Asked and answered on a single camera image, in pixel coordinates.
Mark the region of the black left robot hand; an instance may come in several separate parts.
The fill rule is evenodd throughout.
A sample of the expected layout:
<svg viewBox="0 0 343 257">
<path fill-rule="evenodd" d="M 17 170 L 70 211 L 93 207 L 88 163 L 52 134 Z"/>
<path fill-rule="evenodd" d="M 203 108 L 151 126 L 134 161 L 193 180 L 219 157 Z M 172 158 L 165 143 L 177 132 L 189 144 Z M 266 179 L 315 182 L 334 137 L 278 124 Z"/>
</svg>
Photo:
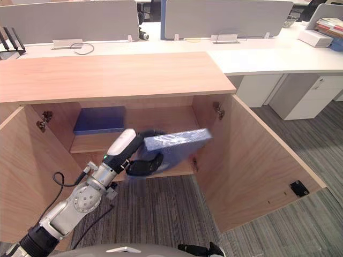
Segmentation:
<svg viewBox="0 0 343 257">
<path fill-rule="evenodd" d="M 136 132 L 134 129 L 124 130 L 113 142 L 102 160 L 110 171 L 117 174 L 126 171 L 129 176 L 143 177 L 156 172 L 163 161 L 163 154 L 158 153 L 151 160 L 131 161 L 132 155 L 144 144 L 144 139 L 164 135 L 160 130 L 146 130 Z"/>
</svg>

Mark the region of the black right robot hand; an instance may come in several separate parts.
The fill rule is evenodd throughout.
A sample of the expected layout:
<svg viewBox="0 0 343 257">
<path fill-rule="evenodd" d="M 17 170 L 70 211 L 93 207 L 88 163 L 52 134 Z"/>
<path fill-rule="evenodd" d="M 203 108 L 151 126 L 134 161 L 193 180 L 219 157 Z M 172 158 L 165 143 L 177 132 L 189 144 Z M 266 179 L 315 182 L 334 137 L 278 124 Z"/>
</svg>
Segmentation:
<svg viewBox="0 0 343 257">
<path fill-rule="evenodd" d="M 209 248 L 197 245 L 178 244 L 177 249 L 195 256 L 226 256 L 224 250 L 213 242 L 210 242 Z"/>
</svg>

